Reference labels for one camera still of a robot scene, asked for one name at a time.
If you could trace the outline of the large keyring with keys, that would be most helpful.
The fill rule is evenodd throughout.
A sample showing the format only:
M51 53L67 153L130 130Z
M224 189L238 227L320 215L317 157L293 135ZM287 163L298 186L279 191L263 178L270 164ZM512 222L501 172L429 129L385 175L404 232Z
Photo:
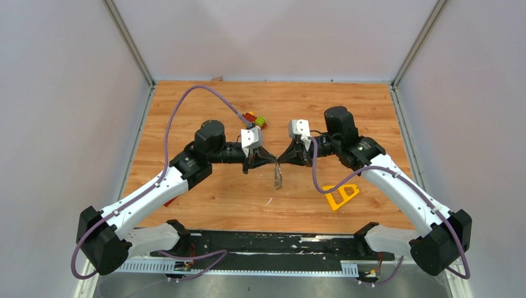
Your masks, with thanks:
M274 187L276 190L280 190L283 187L283 177L280 163L275 163L274 168Z

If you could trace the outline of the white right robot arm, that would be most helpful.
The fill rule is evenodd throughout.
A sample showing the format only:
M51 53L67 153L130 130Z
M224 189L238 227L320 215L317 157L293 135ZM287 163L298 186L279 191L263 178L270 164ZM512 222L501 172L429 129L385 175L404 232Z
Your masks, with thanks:
M427 274L448 270L463 279L471 276L466 252L470 247L472 218L460 209L452 211L425 192L393 161L374 139L359 134L354 116L344 106L324 112L326 131L312 136L305 119L288 124L289 147L279 163L309 166L316 190L330 194L355 176L376 186L411 221L412 230L370 223L357 232L354 250L362 259L377 253L409 256ZM352 173L335 186L318 183L318 159L335 155Z

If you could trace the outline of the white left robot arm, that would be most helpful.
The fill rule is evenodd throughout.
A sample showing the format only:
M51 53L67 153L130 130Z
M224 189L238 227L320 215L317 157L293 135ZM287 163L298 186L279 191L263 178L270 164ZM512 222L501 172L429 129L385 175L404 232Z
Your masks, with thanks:
M243 173L277 158L261 145L259 127L242 130L240 142L227 142L218 120L204 122L187 144L157 176L129 196L101 210L92 206L79 216L77 244L95 268L108 275L126 260L154 251L184 256L190 240L170 220L153 228L138 224L165 203L191 190L212 174L214 163L239 163Z

